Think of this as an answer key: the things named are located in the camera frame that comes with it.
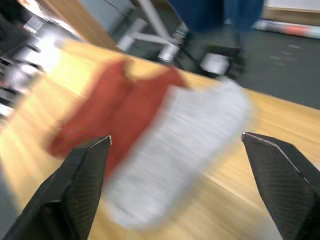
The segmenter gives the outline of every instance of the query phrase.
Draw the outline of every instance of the table surface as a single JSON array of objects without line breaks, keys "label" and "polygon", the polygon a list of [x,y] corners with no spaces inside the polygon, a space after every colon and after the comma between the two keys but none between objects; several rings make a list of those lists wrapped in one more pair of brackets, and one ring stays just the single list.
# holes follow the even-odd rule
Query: table surface
[{"label": "table surface", "polygon": [[[0,134],[1,167],[16,204],[22,210],[39,185],[61,164],[46,152],[50,137],[61,120],[85,99],[101,66],[121,58],[132,59],[126,74],[133,80],[149,77],[164,67],[143,59],[85,43],[68,41],[55,70],[34,84]],[[181,71],[195,89],[217,81]],[[272,96],[247,91],[255,105],[251,132],[294,144],[312,163],[320,164],[320,111]],[[195,192],[181,202],[175,216],[157,229],[126,230],[108,218],[100,201],[90,239],[189,240],[257,239],[267,210],[259,196],[246,151],[239,140],[207,169],[195,184]]]}]

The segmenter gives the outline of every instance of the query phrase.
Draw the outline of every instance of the towel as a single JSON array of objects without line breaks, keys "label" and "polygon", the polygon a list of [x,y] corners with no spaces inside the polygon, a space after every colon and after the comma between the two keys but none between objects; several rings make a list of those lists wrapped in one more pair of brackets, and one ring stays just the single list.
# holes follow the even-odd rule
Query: towel
[{"label": "towel", "polygon": [[171,87],[157,120],[104,186],[108,213],[130,229],[154,227],[173,209],[234,136],[252,106],[231,80],[190,91]]}]

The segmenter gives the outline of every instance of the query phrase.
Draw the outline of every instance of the fabric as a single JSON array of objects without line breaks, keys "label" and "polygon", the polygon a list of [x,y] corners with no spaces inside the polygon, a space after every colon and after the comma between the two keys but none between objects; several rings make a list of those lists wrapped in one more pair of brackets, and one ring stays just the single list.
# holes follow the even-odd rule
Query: fabric
[{"label": "fabric", "polygon": [[53,156],[66,157],[78,144],[94,138],[97,126],[105,123],[134,88],[134,83],[121,72],[126,61],[108,66],[98,78],[91,94],[68,120],[48,146]]},{"label": "fabric", "polygon": [[169,86],[186,86],[173,67],[133,83],[124,74],[126,62],[115,63],[102,74],[90,97],[54,138],[50,153],[66,156],[78,144],[111,135],[105,170],[108,177],[153,121]]},{"label": "fabric", "polygon": [[112,138],[106,163],[106,177],[112,174],[127,156],[134,142],[153,121],[170,86],[185,87],[183,79],[173,67],[154,78],[136,81],[135,87],[120,108],[107,123],[103,122],[98,128],[96,137],[104,133]]},{"label": "fabric", "polygon": [[240,139],[252,110],[231,80],[194,92],[173,86],[166,99],[157,121],[104,186],[108,213],[126,228],[158,224],[231,139]]},{"label": "fabric", "polygon": [[211,32],[226,19],[235,32],[249,32],[259,19],[264,0],[169,0],[177,15],[192,32]]}]

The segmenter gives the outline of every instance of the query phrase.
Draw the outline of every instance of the metal frame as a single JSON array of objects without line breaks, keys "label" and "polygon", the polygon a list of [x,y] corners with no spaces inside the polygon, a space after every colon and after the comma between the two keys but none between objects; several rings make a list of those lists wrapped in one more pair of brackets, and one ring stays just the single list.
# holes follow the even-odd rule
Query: metal frame
[{"label": "metal frame", "polygon": [[154,28],[156,35],[142,33],[147,26],[147,22],[138,18],[117,43],[117,47],[122,51],[127,52],[135,40],[161,44],[164,48],[158,57],[159,59],[170,63],[178,53],[180,49],[179,46],[174,44],[175,40],[170,37],[152,2],[150,0],[138,0],[138,2]]}]

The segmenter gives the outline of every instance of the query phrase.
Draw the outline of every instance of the gray floor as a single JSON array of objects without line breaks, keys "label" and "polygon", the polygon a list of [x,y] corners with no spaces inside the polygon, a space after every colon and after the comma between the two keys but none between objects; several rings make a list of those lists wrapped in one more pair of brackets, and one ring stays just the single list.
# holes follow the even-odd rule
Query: gray floor
[{"label": "gray floor", "polygon": [[[180,23],[177,16],[166,10],[159,10],[159,15],[169,32],[173,33]],[[128,16],[129,21],[136,18],[147,20],[140,9]],[[124,21],[112,33],[114,39],[118,41],[128,27],[128,21]],[[153,33],[153,30],[149,26],[145,32]],[[194,34],[185,48],[200,60],[208,44],[233,47],[228,27],[224,32]],[[249,34],[245,45],[247,65],[245,73],[238,79],[241,86],[320,109],[320,40],[254,31]],[[156,44],[137,41],[128,53],[145,58],[160,48]],[[183,53],[179,58],[184,69],[195,70]]]}]

